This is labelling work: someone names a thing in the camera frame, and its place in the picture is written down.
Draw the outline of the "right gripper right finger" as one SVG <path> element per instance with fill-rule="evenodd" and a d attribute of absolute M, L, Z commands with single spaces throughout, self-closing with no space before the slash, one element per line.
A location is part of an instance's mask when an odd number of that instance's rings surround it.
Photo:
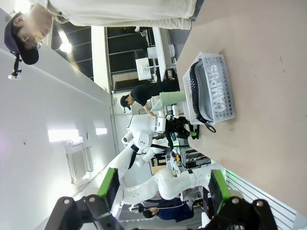
<path fill-rule="evenodd" d="M 251 203 L 232 195 L 220 170 L 212 170 L 209 180 L 214 217 L 206 224 L 208 230 L 276 230 L 277 225 L 268 202 L 256 199 Z"/>

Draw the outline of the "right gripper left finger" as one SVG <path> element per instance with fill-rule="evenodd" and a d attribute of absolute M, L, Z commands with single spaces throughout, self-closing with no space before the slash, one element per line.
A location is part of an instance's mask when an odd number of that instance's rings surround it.
<path fill-rule="evenodd" d="M 59 198 L 49 217 L 50 230 L 80 230 L 92 223 L 97 230 L 119 230 L 120 224 L 112 216 L 111 208 L 120 183 L 118 169 L 109 168 L 97 194 Z"/>

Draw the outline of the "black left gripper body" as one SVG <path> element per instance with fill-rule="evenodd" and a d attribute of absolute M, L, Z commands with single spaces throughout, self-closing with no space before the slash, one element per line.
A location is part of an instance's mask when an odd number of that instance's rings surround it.
<path fill-rule="evenodd" d="M 189 121 L 180 116 L 179 118 L 171 118 L 166 121 L 165 133 L 175 134 L 178 138 L 187 139 L 190 136 L 190 132 L 185 128 L 185 125 L 189 124 Z"/>

